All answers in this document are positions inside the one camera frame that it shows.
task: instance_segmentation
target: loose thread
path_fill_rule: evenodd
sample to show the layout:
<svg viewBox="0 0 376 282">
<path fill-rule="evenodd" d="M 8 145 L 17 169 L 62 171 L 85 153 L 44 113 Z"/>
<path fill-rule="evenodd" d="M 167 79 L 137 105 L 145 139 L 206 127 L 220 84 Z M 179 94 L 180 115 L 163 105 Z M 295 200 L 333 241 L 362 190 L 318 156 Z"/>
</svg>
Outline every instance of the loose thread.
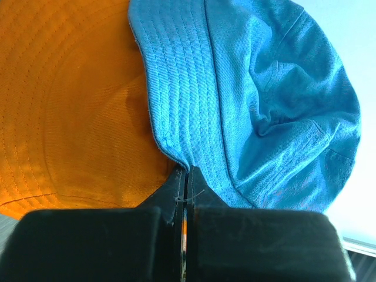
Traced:
<svg viewBox="0 0 376 282">
<path fill-rule="evenodd" d="M 180 196 L 175 197 L 175 201 L 176 201 L 176 202 L 182 202 L 182 203 L 185 203 L 185 202 L 191 201 L 191 200 L 193 200 L 194 198 L 196 198 L 197 196 L 199 196 L 199 195 L 201 195 L 202 193 L 204 193 L 204 191 L 205 191 L 205 189 L 203 189 L 200 193 L 194 195 L 193 197 L 188 198 L 188 199 L 185 199 L 185 200 L 182 200 L 182 199 L 180 198 Z"/>
</svg>

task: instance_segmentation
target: stitched brim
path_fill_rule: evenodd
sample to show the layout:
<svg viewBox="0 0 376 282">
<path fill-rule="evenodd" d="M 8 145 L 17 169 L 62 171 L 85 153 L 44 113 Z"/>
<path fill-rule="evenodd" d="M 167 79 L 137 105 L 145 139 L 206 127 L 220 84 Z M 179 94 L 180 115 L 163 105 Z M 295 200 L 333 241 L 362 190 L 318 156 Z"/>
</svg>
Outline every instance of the stitched brim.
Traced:
<svg viewBox="0 0 376 282">
<path fill-rule="evenodd" d="M 128 17 L 143 55 L 153 133 L 175 161 L 200 165 L 229 205 L 251 207 L 230 181 L 204 0 L 132 0 Z"/>
</svg>

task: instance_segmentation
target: blue bucket hat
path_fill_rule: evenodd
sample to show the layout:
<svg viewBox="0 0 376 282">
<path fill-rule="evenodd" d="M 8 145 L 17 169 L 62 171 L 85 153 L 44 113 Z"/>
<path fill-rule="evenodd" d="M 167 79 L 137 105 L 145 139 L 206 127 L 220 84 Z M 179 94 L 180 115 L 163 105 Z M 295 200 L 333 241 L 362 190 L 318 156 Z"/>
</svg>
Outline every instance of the blue bucket hat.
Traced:
<svg viewBox="0 0 376 282">
<path fill-rule="evenodd" d="M 132 0 L 159 148 L 231 207 L 323 212 L 349 178 L 360 106 L 288 0 Z"/>
</svg>

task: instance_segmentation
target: white surface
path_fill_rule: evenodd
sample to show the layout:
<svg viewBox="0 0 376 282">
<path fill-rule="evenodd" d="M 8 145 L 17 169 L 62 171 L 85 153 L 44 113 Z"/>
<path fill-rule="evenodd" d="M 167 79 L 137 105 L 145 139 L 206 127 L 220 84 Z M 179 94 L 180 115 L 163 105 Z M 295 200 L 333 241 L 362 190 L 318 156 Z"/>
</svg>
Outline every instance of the white surface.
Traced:
<svg viewBox="0 0 376 282">
<path fill-rule="evenodd" d="M 340 234 L 376 247 L 376 1 L 294 0 L 318 22 L 344 62 L 362 118 L 354 171 L 326 214 Z"/>
</svg>

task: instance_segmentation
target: orange fabric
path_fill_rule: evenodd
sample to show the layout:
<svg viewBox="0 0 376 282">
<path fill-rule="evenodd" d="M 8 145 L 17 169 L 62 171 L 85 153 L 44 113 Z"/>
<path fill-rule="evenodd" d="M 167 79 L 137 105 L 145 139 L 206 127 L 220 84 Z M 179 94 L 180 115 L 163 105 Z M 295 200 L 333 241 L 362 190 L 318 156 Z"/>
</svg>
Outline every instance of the orange fabric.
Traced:
<svg viewBox="0 0 376 282">
<path fill-rule="evenodd" d="M 125 0 L 0 1 L 0 212 L 135 207 L 155 145 Z"/>
</svg>

